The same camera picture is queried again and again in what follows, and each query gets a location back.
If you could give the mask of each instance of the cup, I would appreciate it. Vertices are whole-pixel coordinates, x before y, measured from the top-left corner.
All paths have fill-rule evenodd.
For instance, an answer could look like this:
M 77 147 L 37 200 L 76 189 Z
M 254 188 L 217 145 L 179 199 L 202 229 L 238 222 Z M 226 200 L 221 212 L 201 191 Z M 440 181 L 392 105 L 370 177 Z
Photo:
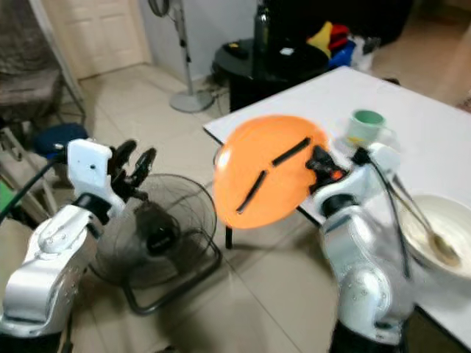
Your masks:
M 386 127 L 386 119 L 371 110 L 357 110 L 350 117 L 350 123 L 345 134 L 345 140 L 354 146 L 367 147 L 371 143 L 381 140 L 390 145 L 396 140 L 396 132 Z

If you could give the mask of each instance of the white table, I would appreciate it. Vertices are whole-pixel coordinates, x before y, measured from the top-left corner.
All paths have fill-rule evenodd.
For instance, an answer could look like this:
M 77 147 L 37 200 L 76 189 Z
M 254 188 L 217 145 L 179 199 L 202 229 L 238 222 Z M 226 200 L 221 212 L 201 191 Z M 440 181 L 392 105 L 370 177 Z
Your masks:
M 471 115 L 349 68 L 340 68 L 204 126 L 224 143 L 239 125 L 269 114 L 297 115 L 340 137 L 354 110 L 385 116 L 403 151 L 399 175 L 412 194 L 436 194 L 471 207 Z M 318 218 L 309 199 L 302 211 Z M 414 263 L 417 304 L 471 351 L 471 284 Z

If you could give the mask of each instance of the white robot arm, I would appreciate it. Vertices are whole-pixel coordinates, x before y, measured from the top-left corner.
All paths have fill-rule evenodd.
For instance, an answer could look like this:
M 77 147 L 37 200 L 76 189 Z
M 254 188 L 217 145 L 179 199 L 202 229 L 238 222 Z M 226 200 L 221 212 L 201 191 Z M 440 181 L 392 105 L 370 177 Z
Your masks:
M 31 338 L 63 330 L 103 226 L 139 196 L 136 188 L 152 166 L 155 149 L 126 175 L 122 167 L 135 148 L 132 140 L 117 149 L 90 140 L 69 143 L 68 177 L 77 200 L 33 232 L 22 266 L 7 283 L 0 332 Z
M 357 151 L 353 168 L 346 173 L 316 149 L 306 166 L 324 185 L 315 191 L 313 201 L 315 211 L 326 218 L 321 227 L 323 250 L 339 284 L 338 323 L 330 351 L 397 352 L 404 322 L 414 309 L 412 284 L 397 261 L 399 248 L 386 240 L 391 230 L 362 204 L 385 190 L 378 172 L 389 182 L 399 155 L 375 143 L 369 151 Z M 333 171 L 339 170 L 344 176 L 332 180 Z

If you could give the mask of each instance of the orange paper plate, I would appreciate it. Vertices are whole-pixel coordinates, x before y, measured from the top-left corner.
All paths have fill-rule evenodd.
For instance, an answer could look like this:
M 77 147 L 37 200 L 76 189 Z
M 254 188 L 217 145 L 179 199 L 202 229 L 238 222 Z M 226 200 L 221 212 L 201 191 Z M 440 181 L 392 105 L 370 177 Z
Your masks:
M 316 182 L 305 167 L 315 145 L 327 150 L 327 136 L 303 118 L 271 115 L 242 124 L 216 161 L 214 196 L 221 220 L 232 228 L 256 228 L 295 210 Z M 296 152 L 283 158 L 295 146 Z

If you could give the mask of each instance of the electric fan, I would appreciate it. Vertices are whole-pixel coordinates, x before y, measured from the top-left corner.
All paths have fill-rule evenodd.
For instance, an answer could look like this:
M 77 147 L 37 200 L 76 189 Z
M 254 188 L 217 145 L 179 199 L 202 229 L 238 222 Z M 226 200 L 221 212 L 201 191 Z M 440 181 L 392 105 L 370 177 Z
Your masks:
M 130 199 L 99 240 L 91 268 L 103 280 L 123 288 L 131 309 L 153 313 L 201 282 L 220 265 L 213 242 L 216 211 L 209 193 L 184 176 L 147 177 L 139 199 Z M 177 286 L 155 302 L 140 306 L 135 289 L 164 283 Z
M 162 0 L 162 6 L 159 7 L 157 0 L 148 0 L 152 12 L 157 17 L 165 17 L 170 13 L 170 0 Z M 190 75 L 190 53 L 188 51 L 188 36 L 185 28 L 185 13 L 183 9 L 183 0 L 173 0 L 173 10 L 175 28 L 180 39 L 183 62 L 185 66 L 185 78 L 188 90 L 186 92 L 176 93 L 170 98 L 170 106 L 180 112 L 196 113 L 207 109 L 214 103 L 214 97 L 207 91 L 200 90 L 195 92 Z

